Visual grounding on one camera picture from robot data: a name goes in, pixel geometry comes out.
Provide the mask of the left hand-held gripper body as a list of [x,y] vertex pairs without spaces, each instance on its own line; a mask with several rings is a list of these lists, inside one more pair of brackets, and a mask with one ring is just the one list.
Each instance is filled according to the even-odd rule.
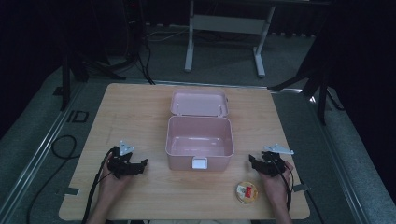
[[116,177],[121,178],[124,175],[133,175],[135,173],[134,166],[130,163],[130,159],[134,152],[134,147],[131,147],[123,140],[117,147],[111,149],[112,156],[110,157],[107,168]]

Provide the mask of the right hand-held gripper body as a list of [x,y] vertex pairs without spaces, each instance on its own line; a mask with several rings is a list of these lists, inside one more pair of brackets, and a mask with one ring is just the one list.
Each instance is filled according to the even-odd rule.
[[293,150],[282,147],[279,144],[265,146],[262,152],[262,173],[269,176],[276,176],[278,174],[284,173],[286,170],[285,161],[281,158],[281,156],[293,154]]

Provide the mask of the person's left hand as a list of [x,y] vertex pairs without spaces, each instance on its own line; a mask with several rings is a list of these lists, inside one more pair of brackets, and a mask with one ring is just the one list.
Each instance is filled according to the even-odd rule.
[[107,203],[116,201],[132,181],[131,175],[116,178],[107,168],[106,159],[100,179],[99,199]]

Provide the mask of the person's right hand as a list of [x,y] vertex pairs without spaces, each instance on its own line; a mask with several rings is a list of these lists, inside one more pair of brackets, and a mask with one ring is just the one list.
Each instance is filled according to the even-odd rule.
[[285,162],[285,172],[282,175],[269,176],[260,174],[266,196],[272,206],[287,206],[287,191],[290,186],[290,174],[293,166]]

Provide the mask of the pink plastic storage box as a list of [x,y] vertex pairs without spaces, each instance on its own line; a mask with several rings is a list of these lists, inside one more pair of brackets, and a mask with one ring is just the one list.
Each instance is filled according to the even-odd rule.
[[223,172],[234,154],[232,124],[224,91],[173,92],[165,152],[176,171]]

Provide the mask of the black tripod stand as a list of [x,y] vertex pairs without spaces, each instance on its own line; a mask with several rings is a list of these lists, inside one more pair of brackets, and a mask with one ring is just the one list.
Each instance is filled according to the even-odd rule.
[[335,56],[339,40],[330,32],[322,30],[301,63],[297,74],[280,84],[269,87],[271,91],[282,91],[291,84],[307,79],[302,89],[302,95],[312,98],[318,91],[318,112],[320,122],[325,125],[325,108],[330,76],[335,66]]
[[78,80],[86,82],[89,78],[85,68],[86,63],[107,77],[124,80],[125,77],[116,75],[114,71],[132,62],[131,60],[126,60],[122,63],[104,66],[87,55],[71,50],[67,44],[61,45],[60,49],[62,53],[62,86],[57,89],[56,93],[62,96],[61,111],[65,111],[71,101],[70,72],[73,72],[73,75]]

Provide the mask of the metal floor rail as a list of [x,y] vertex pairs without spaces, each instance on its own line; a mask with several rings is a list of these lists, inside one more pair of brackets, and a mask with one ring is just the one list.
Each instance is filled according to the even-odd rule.
[[318,126],[327,149],[329,149],[330,159],[335,175],[337,176],[340,188],[346,198],[349,210],[357,224],[368,224],[368,218],[363,211],[361,202],[352,186],[352,182],[347,174],[347,170],[342,163],[341,157],[328,130],[328,125],[324,124],[318,118],[319,98],[316,95],[308,96],[307,102],[311,106],[311,114],[315,117],[315,123]]
[[51,88],[39,91],[0,140],[0,224],[12,217],[84,87],[77,83],[72,88],[65,108]]

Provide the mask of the white desk frame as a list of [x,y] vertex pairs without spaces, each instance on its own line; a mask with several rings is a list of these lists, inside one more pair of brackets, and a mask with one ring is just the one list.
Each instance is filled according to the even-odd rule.
[[252,49],[258,77],[265,77],[264,64],[262,59],[262,49],[265,39],[274,16],[276,7],[270,6],[267,16],[262,19],[251,18],[234,18],[224,16],[213,16],[196,14],[194,11],[194,1],[190,0],[189,12],[189,39],[185,58],[184,70],[192,70],[193,53],[194,53],[194,32],[195,31],[212,31],[225,33],[238,33],[246,35],[258,35],[261,39],[259,44]]

